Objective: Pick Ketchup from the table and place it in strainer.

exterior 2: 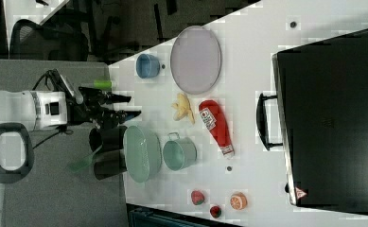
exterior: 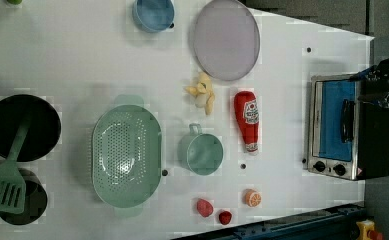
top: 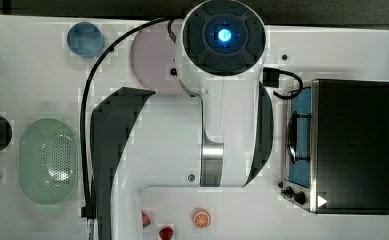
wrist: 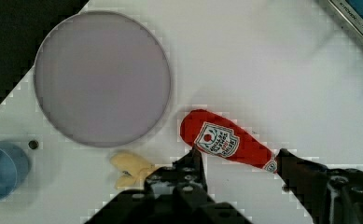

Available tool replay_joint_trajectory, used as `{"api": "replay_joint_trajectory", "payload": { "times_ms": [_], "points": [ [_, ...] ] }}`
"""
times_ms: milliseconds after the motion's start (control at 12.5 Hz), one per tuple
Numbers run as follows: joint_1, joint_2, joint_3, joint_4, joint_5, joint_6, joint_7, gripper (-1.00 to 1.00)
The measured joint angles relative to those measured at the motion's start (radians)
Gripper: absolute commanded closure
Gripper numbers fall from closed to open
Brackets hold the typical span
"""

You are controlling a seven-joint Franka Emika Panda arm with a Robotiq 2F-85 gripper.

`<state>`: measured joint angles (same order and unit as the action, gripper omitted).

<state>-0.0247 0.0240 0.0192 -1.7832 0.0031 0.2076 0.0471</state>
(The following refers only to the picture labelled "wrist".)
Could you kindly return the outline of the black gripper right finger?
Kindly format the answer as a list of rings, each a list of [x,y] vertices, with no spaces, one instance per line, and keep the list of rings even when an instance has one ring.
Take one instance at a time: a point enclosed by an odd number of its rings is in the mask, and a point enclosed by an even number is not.
[[[277,174],[314,224],[363,224],[363,171],[307,161],[282,148]]]

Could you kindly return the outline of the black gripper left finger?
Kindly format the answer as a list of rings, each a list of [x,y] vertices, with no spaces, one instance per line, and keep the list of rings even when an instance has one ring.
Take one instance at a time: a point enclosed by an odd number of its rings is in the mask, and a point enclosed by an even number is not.
[[[252,224],[229,203],[207,193],[202,153],[187,155],[161,167],[144,188],[124,190],[85,224]]]

